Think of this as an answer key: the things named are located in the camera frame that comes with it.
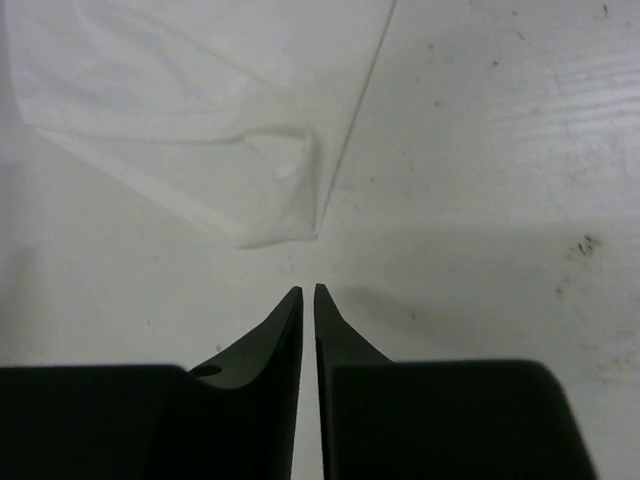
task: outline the black plastic part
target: black plastic part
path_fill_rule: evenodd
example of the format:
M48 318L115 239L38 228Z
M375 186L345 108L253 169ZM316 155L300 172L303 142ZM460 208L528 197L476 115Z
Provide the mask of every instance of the black plastic part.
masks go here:
M314 302L326 480L594 479L559 383L529 361L394 364Z
M0 369L8 479L288 479L302 291L192 372L171 366Z

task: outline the small hole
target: small hole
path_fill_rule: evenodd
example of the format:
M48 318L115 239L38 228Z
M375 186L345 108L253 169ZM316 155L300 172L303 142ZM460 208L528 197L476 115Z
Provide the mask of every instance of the small hole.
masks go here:
M200 365L199 367L191 370L191 373L196 377L211 377L222 372L222 368L217 365Z

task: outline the transparent plastic sheet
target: transparent plastic sheet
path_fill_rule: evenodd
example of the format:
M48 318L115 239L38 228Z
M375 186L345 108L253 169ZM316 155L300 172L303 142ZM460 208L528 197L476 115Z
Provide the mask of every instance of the transparent plastic sheet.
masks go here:
M311 239L392 4L8 0L18 105L235 245Z

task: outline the pointed tip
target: pointed tip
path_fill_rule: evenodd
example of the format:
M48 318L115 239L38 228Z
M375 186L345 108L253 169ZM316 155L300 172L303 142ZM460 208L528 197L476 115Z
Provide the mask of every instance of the pointed tip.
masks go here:
M326 366L389 362L345 321L323 284L316 285L314 317L316 345Z
M302 312L302 289L294 287L264 321L191 372L206 377L207 383L214 386L239 388L258 378L271 358L287 348L301 358ZM299 363L299 358L292 365ZM210 375L198 375L198 372Z

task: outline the white table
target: white table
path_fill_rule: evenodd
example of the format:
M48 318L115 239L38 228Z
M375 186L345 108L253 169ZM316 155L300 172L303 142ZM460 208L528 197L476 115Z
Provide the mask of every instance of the white table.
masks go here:
M254 251L20 124L1 53L3 364L190 367L301 285L294 478L319 479L324 282L391 358L545 362L602 478L637 477L640 3L399 0L320 238Z

